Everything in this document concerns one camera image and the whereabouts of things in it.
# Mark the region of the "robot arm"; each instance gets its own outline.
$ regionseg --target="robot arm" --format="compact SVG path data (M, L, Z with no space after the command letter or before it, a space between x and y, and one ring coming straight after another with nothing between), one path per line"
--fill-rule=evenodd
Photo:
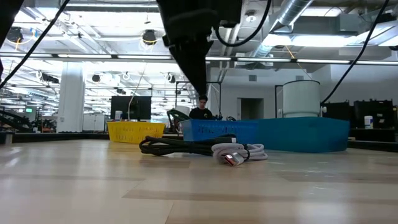
M211 28L240 23L242 0L157 0L163 41L199 95L206 93L206 54Z

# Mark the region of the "computer screen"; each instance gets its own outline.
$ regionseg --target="computer screen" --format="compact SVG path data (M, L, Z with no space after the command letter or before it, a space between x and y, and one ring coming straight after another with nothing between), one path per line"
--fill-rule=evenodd
M130 105L130 119L150 119L151 96L135 96ZM122 111L122 119L128 119L128 109L131 96L112 96L111 119L114 119L115 111Z

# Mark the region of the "coiled cable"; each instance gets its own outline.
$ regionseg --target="coiled cable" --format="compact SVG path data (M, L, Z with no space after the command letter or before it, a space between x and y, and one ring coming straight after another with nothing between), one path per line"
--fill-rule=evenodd
M164 156L176 152L194 153L204 156L212 156L211 147L220 143L233 142L234 136L220 136L218 138L204 141L183 141L175 139L161 139L147 136L139 144L143 154L152 154L155 156Z
M225 163L224 156L234 152L239 153L245 161L261 161L268 159L262 144L248 144L246 147L238 143L221 143L211 147L213 157L219 163Z

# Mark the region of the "blue plastic bin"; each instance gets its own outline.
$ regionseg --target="blue plastic bin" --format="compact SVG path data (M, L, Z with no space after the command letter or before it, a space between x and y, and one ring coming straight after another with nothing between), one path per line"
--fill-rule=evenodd
M257 121L257 143L265 149L336 152L347 148L349 121L330 118L277 118Z
M235 134L241 144L256 143L256 122L212 121L190 119L182 121L182 133L185 141L201 141L217 138L224 134Z

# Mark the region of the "yellow plastic crate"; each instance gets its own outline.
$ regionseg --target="yellow plastic crate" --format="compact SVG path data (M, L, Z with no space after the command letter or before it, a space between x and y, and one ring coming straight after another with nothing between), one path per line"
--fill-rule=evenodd
M108 122L108 128L111 141L139 144L146 136L161 138L165 124L117 121Z

